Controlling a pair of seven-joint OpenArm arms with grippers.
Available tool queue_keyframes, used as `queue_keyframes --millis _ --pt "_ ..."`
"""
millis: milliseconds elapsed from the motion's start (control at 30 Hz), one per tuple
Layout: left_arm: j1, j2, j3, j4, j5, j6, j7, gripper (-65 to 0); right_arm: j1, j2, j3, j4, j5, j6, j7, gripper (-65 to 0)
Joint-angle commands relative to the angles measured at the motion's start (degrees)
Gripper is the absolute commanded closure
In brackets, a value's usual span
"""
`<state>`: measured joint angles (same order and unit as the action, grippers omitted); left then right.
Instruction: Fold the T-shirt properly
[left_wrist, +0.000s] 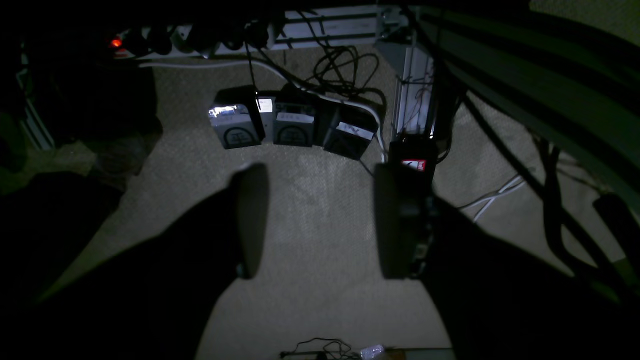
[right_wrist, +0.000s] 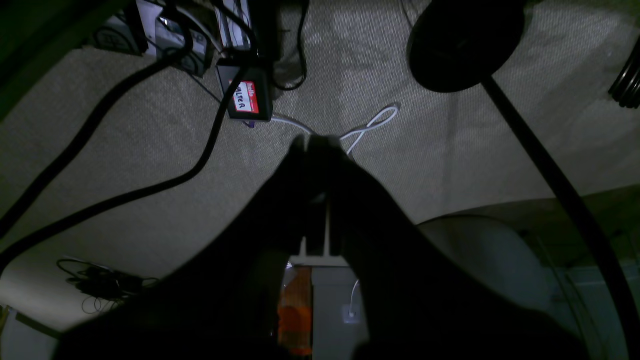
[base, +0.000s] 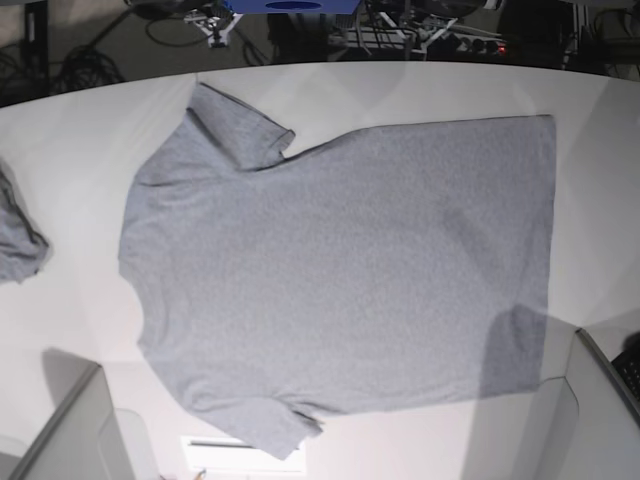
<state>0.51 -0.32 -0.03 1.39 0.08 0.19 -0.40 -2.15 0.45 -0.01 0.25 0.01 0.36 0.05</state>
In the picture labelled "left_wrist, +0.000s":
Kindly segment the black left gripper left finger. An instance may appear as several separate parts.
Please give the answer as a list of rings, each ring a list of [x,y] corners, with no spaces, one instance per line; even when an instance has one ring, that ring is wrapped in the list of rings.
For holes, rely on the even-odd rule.
[[[161,234],[37,305],[30,357],[193,360],[218,299],[258,273],[269,193],[267,166],[247,165]]]

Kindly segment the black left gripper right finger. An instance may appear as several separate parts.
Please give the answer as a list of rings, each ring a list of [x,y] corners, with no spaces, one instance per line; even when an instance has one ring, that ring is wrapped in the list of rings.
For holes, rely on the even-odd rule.
[[[387,280],[420,281],[458,360],[637,360],[639,300],[603,276],[569,276],[486,233],[434,195],[425,174],[374,170],[378,257]]]

